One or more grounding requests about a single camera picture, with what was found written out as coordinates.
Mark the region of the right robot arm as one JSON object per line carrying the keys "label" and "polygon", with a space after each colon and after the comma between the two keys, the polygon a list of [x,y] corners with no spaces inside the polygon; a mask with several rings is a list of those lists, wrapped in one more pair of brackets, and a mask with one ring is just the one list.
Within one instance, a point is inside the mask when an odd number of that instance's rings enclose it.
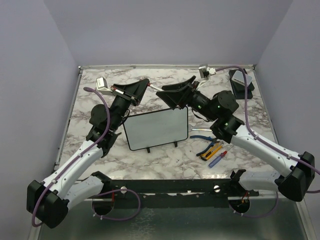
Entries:
{"label": "right robot arm", "polygon": [[206,97],[198,90],[195,77],[177,84],[164,85],[156,95],[171,109],[190,107],[212,122],[213,135],[228,144],[242,148],[268,165],[272,171],[239,170],[229,189],[240,196],[246,191],[275,191],[287,199],[300,202],[315,178],[315,158],[309,152],[299,154],[276,144],[250,128],[248,121],[234,116],[239,104],[229,90]]}

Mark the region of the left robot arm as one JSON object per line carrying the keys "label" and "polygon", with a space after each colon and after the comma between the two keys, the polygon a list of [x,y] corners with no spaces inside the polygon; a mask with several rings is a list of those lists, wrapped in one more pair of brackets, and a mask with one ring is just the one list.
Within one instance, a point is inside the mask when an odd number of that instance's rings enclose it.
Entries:
{"label": "left robot arm", "polygon": [[126,112],[130,106],[140,104],[149,85],[149,79],[145,78],[107,87],[106,80],[100,77],[96,88],[83,88],[95,93],[102,103],[91,110],[89,123],[92,128],[70,159],[44,180],[33,180],[28,185],[26,209],[32,214],[33,227],[45,224],[53,229],[64,220],[69,210],[88,198],[113,197],[120,191],[129,192],[126,188],[112,186],[112,180],[99,171],[81,182],[77,180],[95,161],[109,153],[119,136],[117,129],[125,122]]}

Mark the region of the white whiteboard marker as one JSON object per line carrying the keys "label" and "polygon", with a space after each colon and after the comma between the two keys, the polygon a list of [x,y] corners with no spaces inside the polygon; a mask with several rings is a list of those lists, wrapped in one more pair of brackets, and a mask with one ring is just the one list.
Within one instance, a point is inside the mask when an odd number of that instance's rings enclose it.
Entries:
{"label": "white whiteboard marker", "polygon": [[157,87],[157,86],[155,86],[155,85],[153,85],[153,84],[151,84],[151,83],[148,84],[148,87],[156,90],[157,92],[163,91],[161,88],[159,88],[159,87]]}

